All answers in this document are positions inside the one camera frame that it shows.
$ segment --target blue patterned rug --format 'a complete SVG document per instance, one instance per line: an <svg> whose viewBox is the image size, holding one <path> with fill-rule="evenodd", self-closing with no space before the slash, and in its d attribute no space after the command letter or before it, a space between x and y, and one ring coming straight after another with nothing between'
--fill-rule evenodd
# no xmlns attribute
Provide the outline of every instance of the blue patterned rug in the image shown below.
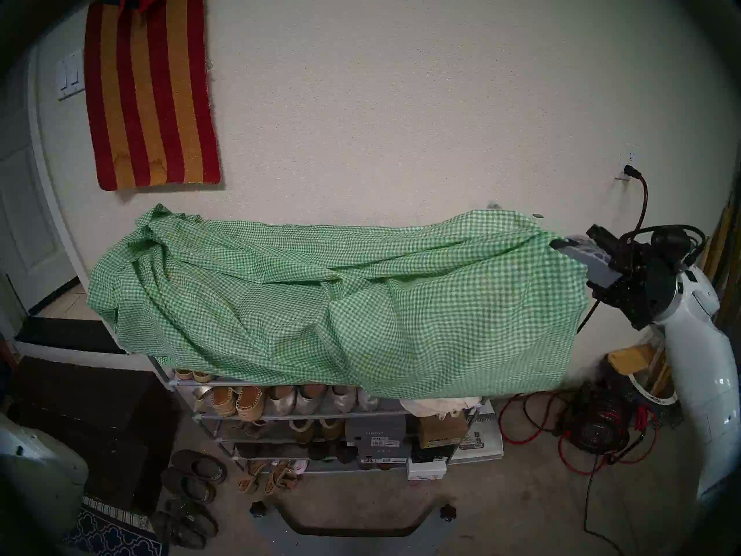
<svg viewBox="0 0 741 556"><path fill-rule="evenodd" d="M67 546L96 556L168 556L170 547L154 535L146 516L84 498Z"/></svg>

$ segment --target green checkered fabric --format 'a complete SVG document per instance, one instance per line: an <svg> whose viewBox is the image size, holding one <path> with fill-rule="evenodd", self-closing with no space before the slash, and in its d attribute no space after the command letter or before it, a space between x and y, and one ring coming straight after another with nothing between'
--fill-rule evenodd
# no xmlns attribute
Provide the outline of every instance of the green checkered fabric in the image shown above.
<svg viewBox="0 0 741 556"><path fill-rule="evenodd" d="M157 205L98 262L89 303L128 350L259 385L382 397L553 388L586 269L513 211L427 227L208 221Z"/></svg>

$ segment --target door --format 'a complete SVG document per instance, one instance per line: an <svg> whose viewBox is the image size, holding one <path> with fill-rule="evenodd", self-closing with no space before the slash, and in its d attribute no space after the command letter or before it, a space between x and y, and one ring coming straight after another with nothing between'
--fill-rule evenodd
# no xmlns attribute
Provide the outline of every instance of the door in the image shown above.
<svg viewBox="0 0 741 556"><path fill-rule="evenodd" d="M0 78L0 277L28 310L76 274L38 181L26 72L24 57Z"/></svg>

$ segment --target silver shoe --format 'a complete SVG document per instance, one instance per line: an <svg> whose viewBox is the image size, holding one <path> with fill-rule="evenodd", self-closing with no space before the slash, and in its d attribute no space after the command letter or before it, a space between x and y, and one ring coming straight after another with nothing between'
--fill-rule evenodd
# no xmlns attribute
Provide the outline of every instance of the silver shoe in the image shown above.
<svg viewBox="0 0 741 556"><path fill-rule="evenodd" d="M372 397L371 394L364 388L360 388L360 390L358 390L358 404L364 411L371 412L376 410L380 402L380 398Z"/></svg>
<svg viewBox="0 0 741 556"><path fill-rule="evenodd" d="M327 390L325 385L301 385L296 391L296 408L297 414L313 414L319 405L322 404L324 392Z"/></svg>
<svg viewBox="0 0 741 556"><path fill-rule="evenodd" d="M273 404L273 413L277 417L284 417L294 410L296 404L296 388L292 386L271 386L267 391L267 399Z"/></svg>
<svg viewBox="0 0 741 556"><path fill-rule="evenodd" d="M355 406L356 389L349 385L335 385L329 389L332 404L340 412L350 412Z"/></svg>

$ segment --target light switch plate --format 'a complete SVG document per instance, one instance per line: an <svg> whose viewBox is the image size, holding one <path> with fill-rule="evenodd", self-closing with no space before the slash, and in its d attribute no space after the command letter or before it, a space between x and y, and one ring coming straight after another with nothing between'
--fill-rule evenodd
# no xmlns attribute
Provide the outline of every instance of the light switch plate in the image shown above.
<svg viewBox="0 0 741 556"><path fill-rule="evenodd" d="M59 101L85 89L82 50L70 53L56 65L56 97Z"/></svg>

